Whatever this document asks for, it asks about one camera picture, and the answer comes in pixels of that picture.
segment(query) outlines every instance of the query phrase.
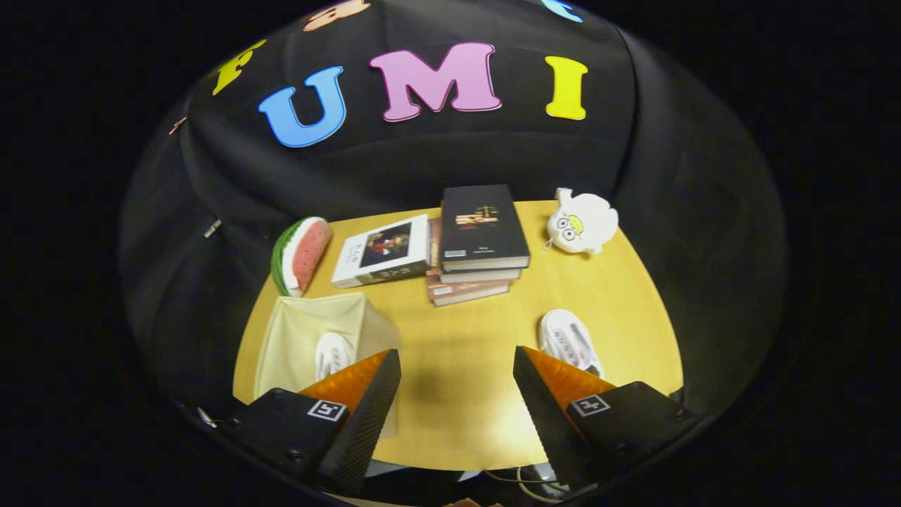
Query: human hand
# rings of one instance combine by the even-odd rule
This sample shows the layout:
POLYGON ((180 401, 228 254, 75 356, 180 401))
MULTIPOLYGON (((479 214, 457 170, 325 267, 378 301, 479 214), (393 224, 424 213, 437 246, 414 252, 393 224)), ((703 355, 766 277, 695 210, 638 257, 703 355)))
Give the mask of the human hand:
MULTIPOLYGON (((463 500, 457 500, 454 503, 448 503, 444 507, 481 507, 478 503, 473 502, 469 498, 464 498, 463 500)), ((500 503, 494 503, 493 505, 489 505, 488 507, 504 507, 500 503)))

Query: table surface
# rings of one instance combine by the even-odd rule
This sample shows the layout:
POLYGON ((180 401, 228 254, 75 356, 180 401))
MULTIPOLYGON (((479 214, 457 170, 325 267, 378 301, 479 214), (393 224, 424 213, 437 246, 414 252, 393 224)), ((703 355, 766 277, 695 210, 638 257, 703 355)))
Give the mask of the table surface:
MULTIPOLYGON (((425 278, 336 289, 332 271, 344 240, 438 208, 330 223, 334 232, 304 295, 363 291, 401 334, 397 437, 379 440, 373 459, 439 470, 488 470, 544 463, 541 441, 513 378, 516 346, 538 348, 539 322, 552 309, 586 325, 605 380, 643 381, 670 394, 682 363, 663 301, 622 230, 595 256, 551 248, 545 225, 558 203, 515 203, 532 263, 510 292, 435 308, 425 278)), ((266 281, 250 314, 235 365, 233 394, 253 401, 259 351, 278 293, 266 281)))

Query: foam letter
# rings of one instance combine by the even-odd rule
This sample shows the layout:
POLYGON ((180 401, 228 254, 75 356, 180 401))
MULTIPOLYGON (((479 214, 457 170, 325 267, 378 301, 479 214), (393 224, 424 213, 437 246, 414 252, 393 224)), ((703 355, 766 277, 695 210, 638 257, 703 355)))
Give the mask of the foam letter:
POLYGON ((574 21, 576 23, 582 23, 582 18, 572 14, 569 10, 572 9, 572 6, 566 5, 559 0, 542 0, 542 4, 545 7, 551 9, 551 12, 557 15, 561 15, 570 21, 574 21))
POLYGON ((549 56, 544 61, 554 69, 554 98, 548 104, 548 115, 570 120, 584 120, 582 74, 588 72, 588 67, 575 60, 559 56, 549 56))
POLYGON ((450 106, 457 111, 490 111, 501 106, 491 88, 488 56, 495 52, 491 44, 462 42, 451 47, 438 70, 432 69, 407 50, 379 55, 369 65, 381 69, 388 96, 388 110, 382 115, 389 122, 409 120, 419 115, 420 107, 410 102, 409 88, 435 113, 441 111, 451 86, 457 83, 457 98, 450 106))
POLYGON ((253 50, 257 49, 259 46, 262 46, 265 43, 266 39, 257 42, 256 44, 250 46, 245 52, 229 60, 225 65, 222 65, 222 67, 219 69, 219 82, 216 83, 216 88, 213 90, 213 95, 221 92, 223 88, 229 85, 229 83, 237 79, 241 74, 241 69, 238 68, 246 65, 247 62, 250 61, 250 57, 253 56, 253 50))
POLYGON ((315 124, 304 125, 297 120, 294 105, 291 104, 294 87, 282 88, 259 103, 257 110, 266 115, 272 133, 280 143, 289 148, 303 148, 319 143, 341 128, 347 115, 344 97, 338 86, 338 75, 342 71, 341 67, 329 67, 311 74, 304 81, 308 87, 316 88, 323 107, 323 117, 315 124))
POLYGON ((328 8, 311 17, 310 23, 307 23, 304 27, 304 32, 312 32, 336 19, 346 18, 364 11, 369 7, 369 4, 366 4, 365 2, 366 0, 350 0, 349 2, 344 2, 343 4, 337 4, 334 7, 328 8))

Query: letter m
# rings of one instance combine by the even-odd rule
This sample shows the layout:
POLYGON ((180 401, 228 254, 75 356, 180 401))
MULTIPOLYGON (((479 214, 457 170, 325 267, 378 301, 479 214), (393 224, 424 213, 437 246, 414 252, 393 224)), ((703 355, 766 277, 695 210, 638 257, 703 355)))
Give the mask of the letter m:
POLYGON ((450 106, 457 111, 490 111, 501 106, 491 88, 488 57, 495 47, 482 42, 463 42, 452 46, 435 70, 411 51, 391 51, 369 62, 381 69, 385 79, 388 110, 383 117, 389 122, 415 118, 421 108, 410 101, 413 91, 435 113, 441 111, 451 86, 457 84, 457 98, 450 106))

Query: book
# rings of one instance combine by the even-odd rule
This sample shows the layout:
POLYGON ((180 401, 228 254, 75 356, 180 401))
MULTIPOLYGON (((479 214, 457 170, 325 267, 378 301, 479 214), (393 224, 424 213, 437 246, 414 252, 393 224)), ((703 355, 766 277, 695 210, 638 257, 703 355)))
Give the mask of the book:
POLYGON ((529 267, 529 246, 506 185, 444 189, 441 234, 444 272, 529 267))
POLYGON ((462 283, 445 283, 441 281, 441 276, 444 274, 441 270, 440 256, 438 255, 439 247, 441 245, 441 219, 430 218, 429 229, 431 231, 432 241, 432 268, 425 273, 425 278, 427 280, 430 300, 463 296, 472 292, 480 292, 503 286, 506 286, 509 290, 509 281, 464 281, 462 283))
POLYGON ((463 272, 445 272, 438 278, 441 283, 487 282, 500 280, 518 280, 523 270, 472 270, 463 272))
POLYGON ((347 289, 425 275, 432 266, 429 234, 423 214, 347 238, 332 285, 347 289))
POLYGON ((463 301, 480 300, 482 298, 487 298, 488 296, 504 294, 505 292, 509 291, 510 282, 508 281, 500 285, 474 290, 465 294, 456 294, 453 296, 445 296, 443 298, 435 298, 434 300, 432 300, 432 304, 434 304, 436 307, 442 307, 445 305, 452 305, 454 303, 462 303, 463 301))

